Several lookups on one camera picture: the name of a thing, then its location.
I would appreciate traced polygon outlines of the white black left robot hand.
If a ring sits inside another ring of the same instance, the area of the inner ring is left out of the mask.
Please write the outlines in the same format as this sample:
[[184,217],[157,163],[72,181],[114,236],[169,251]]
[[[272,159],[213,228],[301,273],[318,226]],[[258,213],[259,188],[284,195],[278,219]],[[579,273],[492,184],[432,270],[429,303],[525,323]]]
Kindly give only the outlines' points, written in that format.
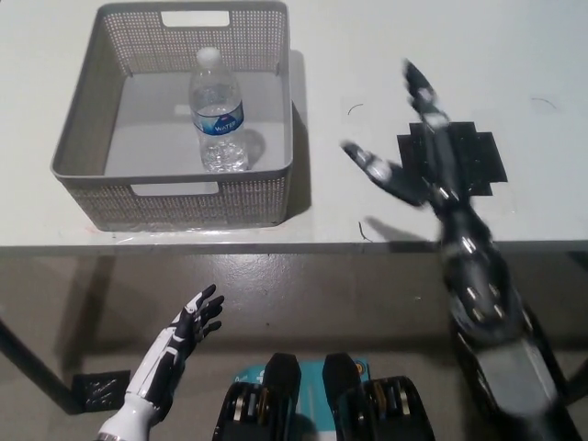
[[98,440],[146,441],[169,413],[187,359],[221,322],[224,298],[208,286],[154,340],[125,391],[122,407],[100,427]]

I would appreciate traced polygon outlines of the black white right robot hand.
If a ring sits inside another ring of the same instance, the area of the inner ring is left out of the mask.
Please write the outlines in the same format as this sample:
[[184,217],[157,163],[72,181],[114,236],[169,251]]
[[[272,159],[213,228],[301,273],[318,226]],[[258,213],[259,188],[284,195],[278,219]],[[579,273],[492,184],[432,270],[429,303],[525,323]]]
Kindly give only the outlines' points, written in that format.
[[404,62],[403,76],[424,128],[427,174],[412,177],[402,166],[352,141],[343,141],[341,148],[386,193],[411,206],[433,209],[441,225],[438,249],[458,329],[477,345],[512,341],[524,331],[524,305],[490,229],[470,202],[463,162],[450,136],[450,118],[411,61]]

